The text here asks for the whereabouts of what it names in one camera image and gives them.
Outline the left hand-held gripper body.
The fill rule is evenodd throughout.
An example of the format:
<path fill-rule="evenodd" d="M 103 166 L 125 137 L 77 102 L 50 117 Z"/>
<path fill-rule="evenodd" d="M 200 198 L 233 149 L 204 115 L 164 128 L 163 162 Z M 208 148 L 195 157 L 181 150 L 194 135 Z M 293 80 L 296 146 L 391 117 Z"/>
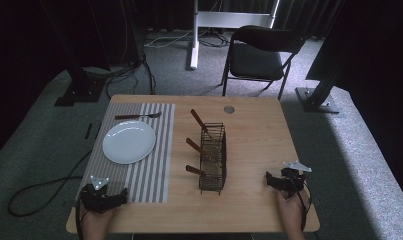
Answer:
<path fill-rule="evenodd" d="M 104 213 L 115 208 L 114 200 L 107 195 L 108 178 L 97 178 L 92 176 L 80 192 L 80 200 L 86 210 L 96 213 Z"/>

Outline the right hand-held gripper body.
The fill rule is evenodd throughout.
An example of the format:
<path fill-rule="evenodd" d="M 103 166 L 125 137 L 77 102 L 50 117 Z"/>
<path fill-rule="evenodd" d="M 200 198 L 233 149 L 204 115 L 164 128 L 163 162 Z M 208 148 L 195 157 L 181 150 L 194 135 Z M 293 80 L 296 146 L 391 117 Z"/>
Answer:
<path fill-rule="evenodd" d="M 306 183 L 305 173 L 311 173 L 312 168 L 300 163 L 284 162 L 278 189 L 285 191 L 289 197 L 304 189 Z"/>

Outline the person's left hand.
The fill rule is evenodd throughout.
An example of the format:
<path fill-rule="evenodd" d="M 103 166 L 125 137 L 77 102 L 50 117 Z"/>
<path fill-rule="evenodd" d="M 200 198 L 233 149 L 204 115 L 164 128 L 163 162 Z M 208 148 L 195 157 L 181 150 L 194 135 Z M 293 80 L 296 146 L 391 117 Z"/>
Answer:
<path fill-rule="evenodd" d="M 80 214 L 83 239 L 105 240 L 110 222 L 115 217 L 115 213 L 115 209 L 110 209 L 102 214 L 99 214 L 82 208 L 80 210 Z"/>

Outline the grey striped placemat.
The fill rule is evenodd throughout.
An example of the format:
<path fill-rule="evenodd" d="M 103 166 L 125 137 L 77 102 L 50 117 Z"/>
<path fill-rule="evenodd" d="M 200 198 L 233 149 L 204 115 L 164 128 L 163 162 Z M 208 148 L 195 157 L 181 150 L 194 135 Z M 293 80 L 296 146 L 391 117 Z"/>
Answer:
<path fill-rule="evenodd" d="M 158 118 L 115 120 L 117 115 L 150 114 L 162 112 Z M 130 202 L 165 203 L 168 195 L 169 169 L 173 140 L 175 106 L 169 103 L 111 103 L 106 110 L 99 134 L 89 158 L 81 185 L 92 176 L 108 178 L 107 194 L 119 194 L 128 189 Z M 103 153 L 102 142 L 106 133 L 125 121 L 141 121 L 150 125 L 156 135 L 151 153 L 133 164 L 118 164 Z"/>

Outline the white round plate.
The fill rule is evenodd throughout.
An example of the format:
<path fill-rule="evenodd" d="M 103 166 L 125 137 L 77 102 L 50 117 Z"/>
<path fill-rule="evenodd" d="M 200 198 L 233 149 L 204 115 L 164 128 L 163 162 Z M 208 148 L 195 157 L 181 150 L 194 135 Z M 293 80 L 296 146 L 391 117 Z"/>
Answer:
<path fill-rule="evenodd" d="M 125 121 L 104 136 L 102 150 L 112 162 L 133 164 L 147 157 L 156 143 L 153 128 L 141 121 Z"/>

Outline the black metal stand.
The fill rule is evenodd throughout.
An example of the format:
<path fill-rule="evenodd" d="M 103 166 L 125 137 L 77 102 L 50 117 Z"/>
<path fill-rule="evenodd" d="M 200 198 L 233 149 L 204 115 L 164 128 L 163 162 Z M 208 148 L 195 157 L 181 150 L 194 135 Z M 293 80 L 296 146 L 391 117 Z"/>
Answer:
<path fill-rule="evenodd" d="M 58 97 L 55 106 L 73 106 L 76 102 L 97 102 L 101 96 L 104 80 L 91 79 L 82 68 L 70 38 L 58 14 L 54 11 L 52 0 L 38 0 L 53 31 L 56 49 L 71 77 L 64 95 Z"/>
<path fill-rule="evenodd" d="M 305 112 L 340 114 L 330 93 L 341 73 L 341 67 L 335 65 L 315 88 L 297 87 L 295 92 Z"/>

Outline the black folding chair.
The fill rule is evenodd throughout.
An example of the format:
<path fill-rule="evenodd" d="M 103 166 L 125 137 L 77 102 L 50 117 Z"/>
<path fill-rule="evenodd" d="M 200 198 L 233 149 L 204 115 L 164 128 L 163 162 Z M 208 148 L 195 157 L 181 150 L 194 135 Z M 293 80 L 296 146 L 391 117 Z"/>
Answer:
<path fill-rule="evenodd" d="M 305 35 L 296 30 L 254 25 L 240 27 L 229 44 L 220 83 L 222 95 L 226 95 L 229 79 L 267 82 L 265 90 L 281 80 L 278 93 L 278 99 L 281 99 L 292 60 L 305 41 Z"/>

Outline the brown-handled knife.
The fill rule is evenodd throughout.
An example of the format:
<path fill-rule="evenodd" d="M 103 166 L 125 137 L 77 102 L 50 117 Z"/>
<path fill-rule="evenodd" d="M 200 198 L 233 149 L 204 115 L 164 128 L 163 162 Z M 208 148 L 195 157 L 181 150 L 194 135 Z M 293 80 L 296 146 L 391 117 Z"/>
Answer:
<path fill-rule="evenodd" d="M 162 115 L 162 112 L 150 113 L 150 114 L 129 114 L 129 115 L 117 115 L 114 117 L 115 120 L 127 120 L 127 119 L 138 119 L 138 118 L 158 118 Z"/>

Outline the wooden-handled long utensil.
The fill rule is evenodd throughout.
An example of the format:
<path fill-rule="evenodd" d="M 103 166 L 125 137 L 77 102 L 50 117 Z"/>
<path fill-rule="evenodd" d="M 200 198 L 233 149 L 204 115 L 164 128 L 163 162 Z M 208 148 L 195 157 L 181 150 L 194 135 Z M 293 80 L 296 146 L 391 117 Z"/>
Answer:
<path fill-rule="evenodd" d="M 197 114 L 197 112 L 195 111 L 195 109 L 191 109 L 190 113 L 192 114 L 192 116 L 194 117 L 194 119 L 197 121 L 197 123 L 200 125 L 202 131 L 209 137 L 209 139 L 211 140 L 211 142 L 214 144 L 214 146 L 216 147 L 216 149 L 218 151 L 221 152 L 220 149 L 220 145 L 219 143 L 210 135 L 210 133 L 208 132 L 208 128 L 205 125 L 205 123 L 201 120 L 201 118 L 199 117 L 199 115 Z"/>

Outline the white metal stand frame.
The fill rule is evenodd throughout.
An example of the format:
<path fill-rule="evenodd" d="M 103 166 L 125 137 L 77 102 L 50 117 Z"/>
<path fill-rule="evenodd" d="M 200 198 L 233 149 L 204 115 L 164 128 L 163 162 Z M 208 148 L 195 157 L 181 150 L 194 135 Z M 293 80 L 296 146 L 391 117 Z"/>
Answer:
<path fill-rule="evenodd" d="M 276 20 L 280 2 L 281 0 L 275 0 L 269 13 L 237 13 L 200 11 L 198 8 L 199 0 L 193 0 L 193 37 L 189 64 L 190 69 L 195 70 L 198 67 L 200 28 L 237 29 L 245 25 L 272 28 Z"/>

